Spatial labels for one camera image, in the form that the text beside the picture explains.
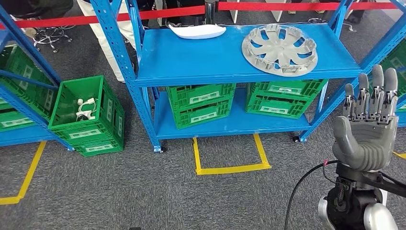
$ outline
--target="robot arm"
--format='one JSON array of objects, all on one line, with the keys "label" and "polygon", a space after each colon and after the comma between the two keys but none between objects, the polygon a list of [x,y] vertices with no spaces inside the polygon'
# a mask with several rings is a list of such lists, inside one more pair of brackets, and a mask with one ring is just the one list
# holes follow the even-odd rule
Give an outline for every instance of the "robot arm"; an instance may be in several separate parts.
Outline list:
[{"label": "robot arm", "polygon": [[383,204],[383,193],[406,197],[406,186],[391,183],[378,172],[389,164],[395,142],[397,75],[394,69],[384,74],[379,65],[373,67],[372,74],[371,94],[365,74],[359,77],[357,99],[352,85],[345,86],[343,116],[334,122],[338,177],[318,207],[320,218],[330,230],[398,229]]}]

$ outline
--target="blue shelf top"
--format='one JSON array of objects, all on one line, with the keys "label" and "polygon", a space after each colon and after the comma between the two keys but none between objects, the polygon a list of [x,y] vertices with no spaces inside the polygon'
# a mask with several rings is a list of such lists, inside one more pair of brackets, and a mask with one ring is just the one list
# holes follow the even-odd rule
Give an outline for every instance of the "blue shelf top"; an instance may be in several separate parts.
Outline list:
[{"label": "blue shelf top", "polygon": [[54,139],[55,136],[37,125],[0,132],[0,146],[19,145]]},{"label": "blue shelf top", "polygon": [[357,77],[361,68],[327,24],[291,24],[317,44],[316,68],[301,77],[265,73],[249,64],[241,51],[255,27],[227,27],[216,38],[190,40],[170,29],[145,31],[138,86],[192,85],[228,82],[286,81]]},{"label": "blue shelf top", "polygon": [[10,39],[9,32],[7,32],[7,30],[0,30],[0,52],[3,51],[9,39]]},{"label": "blue shelf top", "polygon": [[230,116],[177,129],[166,92],[160,92],[155,106],[155,129],[159,139],[214,137],[253,133],[300,131],[310,128],[305,115],[299,119],[250,114],[245,112],[245,88],[236,90]]}]

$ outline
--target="office chair base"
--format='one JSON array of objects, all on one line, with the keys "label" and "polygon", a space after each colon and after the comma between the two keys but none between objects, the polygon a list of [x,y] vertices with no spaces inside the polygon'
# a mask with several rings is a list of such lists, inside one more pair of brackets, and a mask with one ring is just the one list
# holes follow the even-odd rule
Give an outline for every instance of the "office chair base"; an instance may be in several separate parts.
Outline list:
[{"label": "office chair base", "polygon": [[38,44],[50,45],[52,52],[57,53],[59,50],[55,48],[52,44],[59,41],[62,37],[66,38],[68,42],[72,41],[72,38],[64,33],[61,27],[49,27],[37,29],[37,34],[34,36],[34,47],[39,51],[40,48],[37,47]]}]

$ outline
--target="yellow tape square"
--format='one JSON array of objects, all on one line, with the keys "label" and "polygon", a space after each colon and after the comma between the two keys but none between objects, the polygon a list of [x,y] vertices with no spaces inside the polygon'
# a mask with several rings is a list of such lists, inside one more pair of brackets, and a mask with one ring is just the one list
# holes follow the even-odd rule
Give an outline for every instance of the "yellow tape square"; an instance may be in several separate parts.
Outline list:
[{"label": "yellow tape square", "polygon": [[262,146],[259,135],[254,134],[255,144],[257,145],[259,157],[261,157],[260,164],[249,164],[242,166],[224,167],[224,168],[205,168],[202,169],[200,164],[199,147],[197,145],[197,138],[193,138],[194,158],[196,161],[196,174],[197,175],[213,175],[213,174],[228,174],[228,173],[243,173],[255,170],[270,169],[268,159],[265,155],[264,147]]}]

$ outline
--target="gray carpet floor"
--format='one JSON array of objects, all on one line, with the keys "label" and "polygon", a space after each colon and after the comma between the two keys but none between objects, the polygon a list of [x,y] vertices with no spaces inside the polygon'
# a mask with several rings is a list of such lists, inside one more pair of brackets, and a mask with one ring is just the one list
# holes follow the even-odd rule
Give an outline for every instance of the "gray carpet floor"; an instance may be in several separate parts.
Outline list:
[{"label": "gray carpet floor", "polygon": [[[77,5],[69,12],[80,15]],[[283,22],[304,22],[313,12],[286,13]],[[219,23],[231,23],[227,12]],[[270,12],[240,12],[238,24],[272,23]],[[394,22],[382,11],[366,12],[357,32],[343,30],[341,40],[360,61]],[[83,158],[50,141],[39,161],[27,194],[16,205],[0,206],[0,230],[276,230],[283,228],[290,193],[297,180],[324,159],[334,159],[331,146],[333,118],[329,116],[306,143],[293,143],[294,133],[261,134],[272,168],[256,172],[197,176],[191,139],[165,141],[168,152],[152,153],[139,117],[124,84],[115,76],[88,26],[77,26],[70,44],[60,52],[42,54],[62,79],[103,74],[126,111],[125,150]],[[331,94],[339,80],[328,88]],[[307,111],[309,116],[315,105]],[[395,150],[406,152],[406,130],[399,129]],[[203,167],[259,163],[252,135],[199,138]],[[0,197],[18,193],[38,143],[0,148]],[[406,182],[406,160],[392,157],[385,169]],[[334,176],[334,167],[328,167]],[[290,229],[322,229],[318,200],[333,184],[321,171],[312,174],[294,200]],[[406,199],[389,195],[399,229],[406,230]]]}]

